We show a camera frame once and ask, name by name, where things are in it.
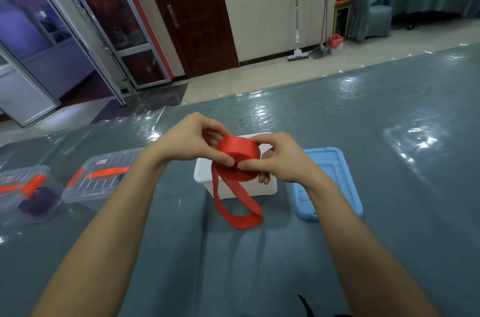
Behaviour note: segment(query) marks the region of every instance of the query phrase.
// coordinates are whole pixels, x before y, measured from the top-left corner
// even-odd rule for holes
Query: brown wooden door
[[[156,3],[187,77],[239,66],[225,0]]]

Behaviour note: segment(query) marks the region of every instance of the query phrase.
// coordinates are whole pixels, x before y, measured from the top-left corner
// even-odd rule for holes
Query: label sticker
[[[105,164],[107,162],[107,160],[109,160],[109,159],[108,158],[107,159],[100,159],[95,163],[95,165]]]

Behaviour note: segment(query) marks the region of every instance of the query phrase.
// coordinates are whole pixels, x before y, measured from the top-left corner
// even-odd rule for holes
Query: blue lid
[[[333,179],[353,211],[361,217],[363,215],[362,203],[342,151],[336,147],[324,147],[322,149],[305,149],[305,153]],[[318,221],[314,205],[310,201],[305,188],[298,183],[293,183],[293,192],[297,216],[304,221]]]

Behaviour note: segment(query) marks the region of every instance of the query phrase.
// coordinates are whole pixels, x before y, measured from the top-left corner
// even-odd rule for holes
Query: red ribbon
[[[260,206],[238,182],[238,180],[245,182],[255,179],[258,173],[243,171],[237,168],[237,163],[240,161],[260,159],[260,149],[258,145],[247,138],[232,136],[220,141],[216,149],[225,152],[235,160],[235,165],[231,168],[212,162],[213,199],[216,210],[237,230],[251,229],[258,226],[264,220]],[[235,197],[248,208],[251,212],[249,215],[234,216],[227,211],[219,197],[219,176],[230,188]]]

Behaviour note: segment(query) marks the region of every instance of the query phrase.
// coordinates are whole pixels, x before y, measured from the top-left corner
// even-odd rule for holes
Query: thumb
[[[272,173],[274,162],[272,159],[249,159],[237,164],[237,168],[242,171],[259,171]]]
[[[235,160],[230,155],[223,151],[215,150],[209,146],[205,149],[205,154],[203,154],[202,157],[223,164],[227,167],[233,167],[235,165]]]

